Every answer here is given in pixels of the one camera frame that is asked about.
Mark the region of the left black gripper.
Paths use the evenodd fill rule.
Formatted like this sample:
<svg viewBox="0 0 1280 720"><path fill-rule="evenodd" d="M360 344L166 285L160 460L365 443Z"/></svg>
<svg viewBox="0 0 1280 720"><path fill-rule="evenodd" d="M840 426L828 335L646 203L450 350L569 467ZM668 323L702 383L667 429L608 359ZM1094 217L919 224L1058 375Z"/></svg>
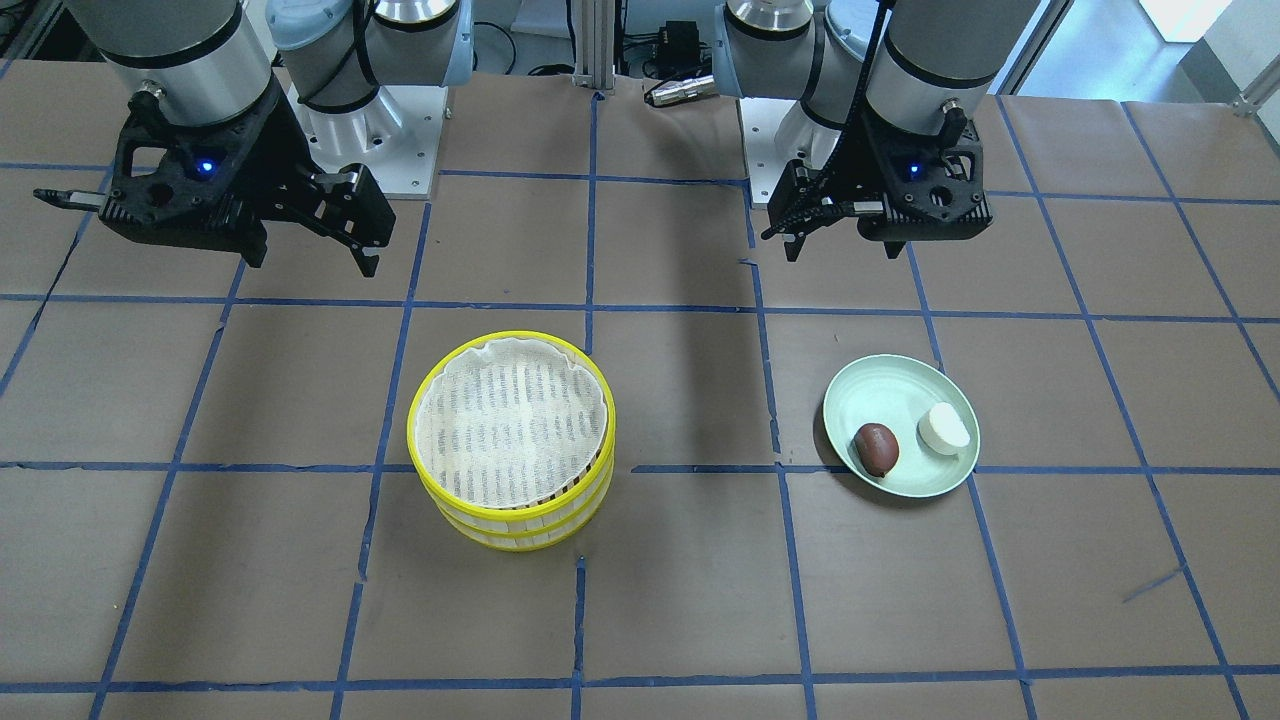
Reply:
<svg viewBox="0 0 1280 720"><path fill-rule="evenodd" d="M916 135L867 113L863 126L879 172L883 211L858 220L865 240L886 246L965 241L993 224L983 184L984 149L973 119L959 105L941 106L940 119L938 132ZM786 260L795 263L806 237L846 218L860 196L861 182L851 173L827 177L792 158L767 204L769 225L762 238L782 234Z"/></svg>

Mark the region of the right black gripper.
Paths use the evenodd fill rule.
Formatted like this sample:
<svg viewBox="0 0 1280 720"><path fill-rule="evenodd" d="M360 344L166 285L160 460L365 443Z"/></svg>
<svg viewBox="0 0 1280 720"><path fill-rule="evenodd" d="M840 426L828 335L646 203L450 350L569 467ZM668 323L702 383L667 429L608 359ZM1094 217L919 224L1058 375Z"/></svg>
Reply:
<svg viewBox="0 0 1280 720"><path fill-rule="evenodd" d="M147 79L128 102L101 223L136 243L233 252L260 266L264 223L289 222L334 240L375 277L396 211L370 167L301 170L301 128L279 79L239 115L205 127L169 122L163 96Z"/></svg>

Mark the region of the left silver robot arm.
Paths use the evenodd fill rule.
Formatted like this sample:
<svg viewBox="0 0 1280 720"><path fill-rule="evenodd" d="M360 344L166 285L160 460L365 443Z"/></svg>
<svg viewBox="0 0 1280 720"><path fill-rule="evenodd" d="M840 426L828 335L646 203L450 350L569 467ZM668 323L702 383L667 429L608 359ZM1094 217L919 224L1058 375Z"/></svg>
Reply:
<svg viewBox="0 0 1280 720"><path fill-rule="evenodd" d="M788 159L763 240L796 261L818 231L854 219L897 258L913 242L960 242L991 228L975 110L1030 23L1033 1L728 1L712 70L718 91L795 102L835 135Z"/></svg>

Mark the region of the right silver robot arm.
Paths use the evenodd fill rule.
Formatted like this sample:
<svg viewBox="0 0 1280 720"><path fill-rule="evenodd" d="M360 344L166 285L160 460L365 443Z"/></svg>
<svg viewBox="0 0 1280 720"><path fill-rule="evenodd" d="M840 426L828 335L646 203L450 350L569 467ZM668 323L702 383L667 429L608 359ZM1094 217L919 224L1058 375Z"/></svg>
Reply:
<svg viewBox="0 0 1280 720"><path fill-rule="evenodd" d="M419 123L394 88L474 73L470 1L269 1L285 91L241 1L70 1L131 91L108 190L36 190L142 245L230 252L252 266L268 222L347 249L374 277L396 213L396 163L419 161Z"/></svg>

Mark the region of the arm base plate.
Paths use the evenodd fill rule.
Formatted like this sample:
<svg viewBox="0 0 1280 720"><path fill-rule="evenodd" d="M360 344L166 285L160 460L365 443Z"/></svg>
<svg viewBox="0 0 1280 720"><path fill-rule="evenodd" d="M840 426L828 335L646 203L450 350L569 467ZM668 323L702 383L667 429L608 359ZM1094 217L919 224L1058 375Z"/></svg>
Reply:
<svg viewBox="0 0 1280 720"><path fill-rule="evenodd" d="M329 172L362 164L394 200L429 200L440 140L449 117L449 90L384 86L374 100L343 114L315 111L287 97L308 141L312 160Z"/></svg>
<svg viewBox="0 0 1280 720"><path fill-rule="evenodd" d="M742 155L753 210L767 208L786 163L794 156L795 149L791 142L782 140L782 127L796 105L796 100L788 99L739 100Z"/></svg>

